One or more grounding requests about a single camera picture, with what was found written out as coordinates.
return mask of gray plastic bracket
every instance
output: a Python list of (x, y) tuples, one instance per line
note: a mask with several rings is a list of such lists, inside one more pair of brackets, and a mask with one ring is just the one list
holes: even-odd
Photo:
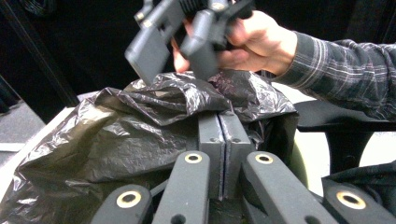
[(254, 150), (241, 121), (232, 112), (219, 114), (221, 128), (226, 142), (224, 197), (232, 199), (238, 196), (238, 177), (241, 163)]
[(152, 223), (207, 223), (209, 166), (204, 152), (181, 153)]
[(225, 142), (216, 112), (200, 114), (199, 150), (210, 158), (209, 198), (222, 198)]
[(274, 223), (337, 223), (276, 155), (252, 152), (243, 171)]

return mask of plastic sheet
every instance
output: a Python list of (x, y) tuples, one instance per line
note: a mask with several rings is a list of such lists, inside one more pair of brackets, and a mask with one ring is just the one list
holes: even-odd
[(253, 72), (225, 70), (210, 78), (209, 82), (233, 102), (233, 110), (242, 122), (296, 112), (282, 92)]
[(278, 93), (261, 90), (267, 87), (257, 75), (227, 71), (216, 80), (222, 94), (191, 73), (168, 73), (150, 87), (138, 80), (84, 100), (17, 168), (0, 223), (89, 223), (111, 191), (127, 184), (152, 189), (180, 153), (198, 148), (197, 113), (236, 105), (240, 118), (258, 122), (289, 111), (276, 104)]

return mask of round hole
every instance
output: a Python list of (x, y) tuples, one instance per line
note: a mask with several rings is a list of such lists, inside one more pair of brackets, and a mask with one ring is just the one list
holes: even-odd
[(202, 160), (202, 156), (197, 153), (188, 154), (184, 160), (188, 163), (198, 163)]
[(271, 164), (274, 159), (266, 154), (258, 154), (256, 155), (256, 161), (262, 164)]
[(126, 203), (130, 203), (131, 201), (133, 201), (134, 199), (136, 199), (136, 196), (134, 196), (133, 194), (128, 194), (125, 195), (122, 200)]
[(359, 203), (359, 201), (356, 198), (353, 198), (351, 196), (348, 195), (344, 195), (343, 196), (344, 200), (350, 202), (350, 203)]
[(311, 216), (305, 217), (305, 222), (308, 224), (320, 224), (320, 221), (317, 218)]
[(337, 192), (336, 197), (340, 203), (347, 207), (353, 209), (364, 209), (366, 207), (366, 202), (354, 193), (339, 191)]
[(259, 160), (261, 160), (261, 161), (269, 161), (270, 159), (268, 157), (266, 157), (266, 156), (260, 156)]
[(130, 208), (137, 205), (142, 199), (142, 195), (139, 192), (131, 190), (123, 192), (117, 198), (117, 205), (121, 208)]
[(175, 215), (171, 219), (172, 224), (183, 224), (186, 223), (186, 218), (183, 215)]
[(190, 156), (189, 159), (191, 161), (196, 161), (196, 160), (198, 160), (198, 157), (197, 156)]

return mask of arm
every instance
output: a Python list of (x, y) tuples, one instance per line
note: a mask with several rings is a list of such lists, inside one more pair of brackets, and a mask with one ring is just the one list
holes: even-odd
[[(396, 45), (331, 43), (280, 27), (260, 11), (238, 20), (228, 38), (238, 49), (219, 53), (220, 67), (264, 70), (320, 100), (396, 120)], [(174, 57), (178, 72), (188, 69), (177, 49)]]
[(294, 60), (273, 81), (369, 117), (396, 120), (396, 45), (331, 43), (296, 34)]

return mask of plastic mechanism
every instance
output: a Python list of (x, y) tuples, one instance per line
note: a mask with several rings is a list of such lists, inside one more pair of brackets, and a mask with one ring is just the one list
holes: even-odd
[(167, 181), (115, 190), (92, 223), (396, 223), (360, 189), (325, 180), (324, 197), (312, 194), (278, 156), (254, 151), (233, 113), (203, 114), (199, 129)]
[[(252, 0), (231, 4), (226, 0), (162, 0), (154, 9), (151, 0), (134, 16), (141, 30), (125, 51), (125, 58), (136, 73), (151, 85), (170, 56), (167, 44), (174, 37), (181, 53), (200, 79), (218, 72), (215, 50), (225, 49), (228, 25), (236, 18), (248, 18)], [(193, 34), (187, 36), (183, 21), (195, 15)]]

